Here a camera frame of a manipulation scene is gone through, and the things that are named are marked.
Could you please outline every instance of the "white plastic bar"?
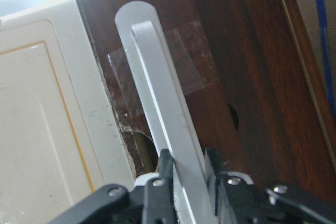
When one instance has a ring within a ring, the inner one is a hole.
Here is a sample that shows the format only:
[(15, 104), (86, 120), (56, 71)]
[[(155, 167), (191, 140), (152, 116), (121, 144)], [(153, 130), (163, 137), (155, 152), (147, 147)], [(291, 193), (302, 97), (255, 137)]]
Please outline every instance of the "white plastic bar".
[(153, 6), (130, 2), (115, 23), (157, 151), (169, 148), (194, 224), (217, 223), (203, 173), (204, 157)]

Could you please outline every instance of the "wood grain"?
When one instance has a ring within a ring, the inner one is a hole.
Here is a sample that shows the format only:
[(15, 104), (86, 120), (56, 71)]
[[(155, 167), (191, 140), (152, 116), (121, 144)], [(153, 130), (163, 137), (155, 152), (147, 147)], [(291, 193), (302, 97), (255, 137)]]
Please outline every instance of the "wood grain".
[[(129, 1), (77, 0), (121, 131), (149, 134), (143, 114), (129, 116), (107, 57), (121, 48), (114, 16)], [(157, 9), (164, 32), (179, 34), (202, 79), (203, 87), (186, 95), (201, 145), (219, 149), (230, 169), (260, 186), (279, 179), (335, 204), (335, 125), (308, 38), (299, 37), (304, 27), (295, 0), (142, 1)], [(190, 35), (195, 22), (199, 36)], [(181, 43), (173, 42), (171, 51), (178, 51)], [(238, 113), (238, 131), (228, 103)]]

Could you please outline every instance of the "dark brown wood panel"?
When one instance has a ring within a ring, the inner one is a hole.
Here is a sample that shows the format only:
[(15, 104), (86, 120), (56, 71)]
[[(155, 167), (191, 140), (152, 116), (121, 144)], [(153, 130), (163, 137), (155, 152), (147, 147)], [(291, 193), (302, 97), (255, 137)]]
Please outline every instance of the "dark brown wood panel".
[[(129, 1), (77, 0), (121, 131), (148, 135), (144, 115), (130, 113), (136, 102), (126, 101), (116, 63), (107, 57), (121, 48), (114, 16)], [(280, 179), (336, 203), (335, 124), (323, 88), (315, 87), (321, 80), (308, 38), (298, 43), (295, 37), (304, 30), (297, 13), (289, 18), (295, 0), (142, 1), (157, 9), (170, 50), (182, 59), (175, 62), (178, 73), (185, 57), (202, 80), (186, 94), (201, 145), (219, 149), (230, 169), (261, 186)], [(134, 85), (130, 75), (123, 80)], [(227, 103), (238, 113), (238, 131)]]

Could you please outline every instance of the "screw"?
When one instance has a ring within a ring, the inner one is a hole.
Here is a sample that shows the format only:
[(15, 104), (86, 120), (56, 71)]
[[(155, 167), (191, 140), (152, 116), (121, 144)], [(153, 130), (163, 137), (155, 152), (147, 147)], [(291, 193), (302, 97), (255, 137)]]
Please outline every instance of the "screw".
[(156, 179), (152, 183), (153, 186), (162, 186), (163, 184), (164, 184), (164, 180), (163, 179)]
[(119, 193), (119, 191), (120, 191), (120, 188), (111, 189), (109, 190), (109, 196), (114, 197)]
[(241, 179), (240, 179), (240, 178), (237, 178), (237, 177), (232, 177), (232, 178), (228, 179), (227, 182), (228, 182), (230, 185), (236, 186), (236, 185), (238, 185), (238, 184), (241, 182)]
[(287, 186), (285, 185), (277, 185), (273, 188), (273, 191), (279, 194), (285, 194), (287, 192)]

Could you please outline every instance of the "metal screw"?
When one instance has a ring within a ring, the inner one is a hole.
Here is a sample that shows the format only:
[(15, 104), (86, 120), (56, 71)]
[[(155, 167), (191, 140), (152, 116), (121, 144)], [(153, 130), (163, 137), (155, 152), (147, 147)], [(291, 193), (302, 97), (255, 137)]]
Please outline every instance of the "metal screw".
[(109, 196), (114, 197), (115, 195), (117, 195), (120, 191), (120, 188), (114, 188), (109, 190)]
[(238, 184), (241, 182), (241, 179), (240, 179), (240, 178), (237, 178), (237, 177), (232, 177), (232, 178), (228, 179), (227, 182), (228, 182), (230, 185), (236, 186), (236, 185), (238, 185)]
[(164, 184), (164, 180), (163, 179), (156, 179), (153, 181), (153, 186), (162, 186)]
[(279, 194), (285, 194), (287, 192), (287, 186), (285, 185), (277, 185), (273, 188), (273, 191)]

